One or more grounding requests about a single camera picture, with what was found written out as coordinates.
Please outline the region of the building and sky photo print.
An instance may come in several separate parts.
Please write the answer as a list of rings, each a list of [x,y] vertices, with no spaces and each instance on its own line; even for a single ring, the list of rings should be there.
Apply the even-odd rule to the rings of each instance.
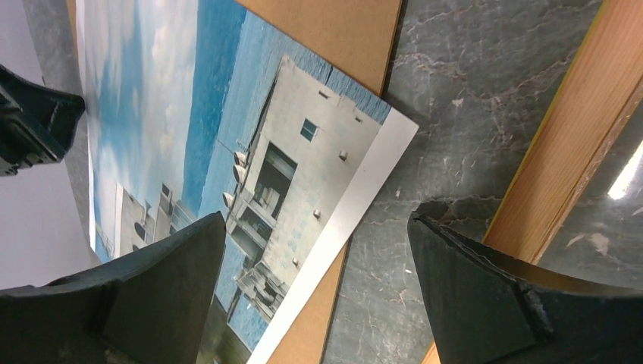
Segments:
[[[90,246],[110,262],[207,215],[200,363],[266,363],[418,125],[236,1],[78,1]]]

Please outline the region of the yellow wooden picture frame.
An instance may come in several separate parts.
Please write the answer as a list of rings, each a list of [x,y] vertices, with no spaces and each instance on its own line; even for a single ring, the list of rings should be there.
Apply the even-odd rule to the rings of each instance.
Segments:
[[[642,3],[605,1],[479,243],[538,266],[641,98]]]

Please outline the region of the clear acrylic sheet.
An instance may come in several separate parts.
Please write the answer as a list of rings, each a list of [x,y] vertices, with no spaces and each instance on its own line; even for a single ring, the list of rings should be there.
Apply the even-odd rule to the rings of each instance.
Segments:
[[[640,105],[538,264],[587,281],[642,288]]]

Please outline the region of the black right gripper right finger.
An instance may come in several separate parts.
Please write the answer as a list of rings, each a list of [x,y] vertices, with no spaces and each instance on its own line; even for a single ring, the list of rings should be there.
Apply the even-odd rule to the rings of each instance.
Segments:
[[[443,363],[640,363],[642,292],[562,275],[414,212],[407,235]]]

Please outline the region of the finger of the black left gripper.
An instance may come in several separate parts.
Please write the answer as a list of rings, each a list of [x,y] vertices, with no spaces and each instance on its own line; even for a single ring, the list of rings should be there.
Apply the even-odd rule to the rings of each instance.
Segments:
[[[85,110],[82,96],[33,83],[1,66],[1,175],[61,162]]]

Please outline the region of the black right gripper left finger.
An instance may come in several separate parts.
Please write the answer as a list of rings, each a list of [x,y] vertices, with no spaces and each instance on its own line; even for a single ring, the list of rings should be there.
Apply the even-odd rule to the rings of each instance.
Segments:
[[[225,250],[215,212],[119,258],[1,291],[3,363],[194,363]]]

